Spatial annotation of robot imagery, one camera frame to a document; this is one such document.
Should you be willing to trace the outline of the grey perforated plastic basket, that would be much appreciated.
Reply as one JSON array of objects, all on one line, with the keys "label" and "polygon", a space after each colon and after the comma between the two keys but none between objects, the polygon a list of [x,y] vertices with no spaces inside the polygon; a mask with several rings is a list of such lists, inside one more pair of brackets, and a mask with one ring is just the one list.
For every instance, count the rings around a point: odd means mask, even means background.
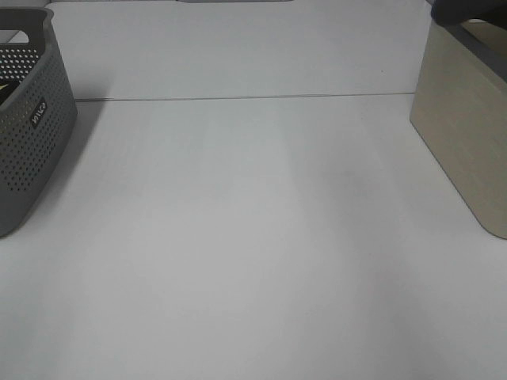
[{"label": "grey perforated plastic basket", "polygon": [[46,8],[3,7],[1,29],[25,43],[1,45],[1,235],[15,231],[67,147],[78,111]]}]

